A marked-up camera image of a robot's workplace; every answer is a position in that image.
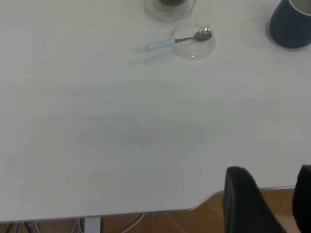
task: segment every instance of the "table top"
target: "table top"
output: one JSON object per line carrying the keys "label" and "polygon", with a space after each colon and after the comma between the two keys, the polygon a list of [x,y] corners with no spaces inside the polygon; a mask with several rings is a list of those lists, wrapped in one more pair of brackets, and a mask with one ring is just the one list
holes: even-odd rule
{"label": "table top", "polygon": [[277,0],[198,0],[216,48],[148,52],[143,0],[0,1],[0,221],[191,209],[228,166],[260,187],[311,164],[311,49],[267,33]]}

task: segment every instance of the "spoon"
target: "spoon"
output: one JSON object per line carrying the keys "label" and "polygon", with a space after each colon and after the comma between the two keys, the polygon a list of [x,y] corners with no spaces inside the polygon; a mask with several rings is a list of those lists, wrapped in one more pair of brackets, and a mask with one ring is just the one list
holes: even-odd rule
{"label": "spoon", "polygon": [[162,41],[152,42],[152,43],[147,45],[147,49],[148,50],[156,50],[156,49],[160,49],[163,47],[172,46],[178,42],[182,42],[185,40],[204,41],[204,40],[211,39],[212,36],[213,36],[213,34],[212,34],[211,29],[204,28],[203,30],[198,31],[194,35],[194,37],[187,37],[187,38],[182,38],[182,39],[177,39],[177,40],[172,39],[172,40],[162,40]]}

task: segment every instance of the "glass bowl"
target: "glass bowl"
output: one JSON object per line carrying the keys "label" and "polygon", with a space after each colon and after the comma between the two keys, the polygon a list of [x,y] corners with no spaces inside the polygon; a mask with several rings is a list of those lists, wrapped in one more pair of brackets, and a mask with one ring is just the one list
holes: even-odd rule
{"label": "glass bowl", "polygon": [[[180,26],[175,28],[172,34],[172,38],[180,39],[194,37],[198,31],[204,28],[210,29],[210,26],[208,24],[182,23]],[[213,51],[214,47],[215,36],[213,34],[212,38],[205,41],[187,40],[176,43],[173,46],[173,50],[178,56],[182,58],[189,60],[199,60],[209,55]]]}
{"label": "glass bowl", "polygon": [[164,22],[175,22],[185,18],[195,3],[196,0],[146,0],[146,6],[151,14]]}

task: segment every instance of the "dark blue mug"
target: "dark blue mug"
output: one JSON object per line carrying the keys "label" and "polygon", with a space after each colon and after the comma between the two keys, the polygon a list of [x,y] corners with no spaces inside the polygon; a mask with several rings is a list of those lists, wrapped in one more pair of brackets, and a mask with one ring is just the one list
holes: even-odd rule
{"label": "dark blue mug", "polygon": [[311,43],[311,0],[282,0],[270,20],[272,38],[296,49]]}

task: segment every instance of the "white spoon handle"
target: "white spoon handle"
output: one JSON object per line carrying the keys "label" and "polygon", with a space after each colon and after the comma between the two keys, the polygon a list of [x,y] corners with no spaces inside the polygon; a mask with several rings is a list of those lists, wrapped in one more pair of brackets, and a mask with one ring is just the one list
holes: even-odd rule
{"label": "white spoon handle", "polygon": [[147,45],[147,49],[148,50],[157,50],[163,47],[168,47],[168,46],[172,46],[175,44],[175,40],[162,40],[162,41],[157,41],[157,42],[152,42],[150,44]]}

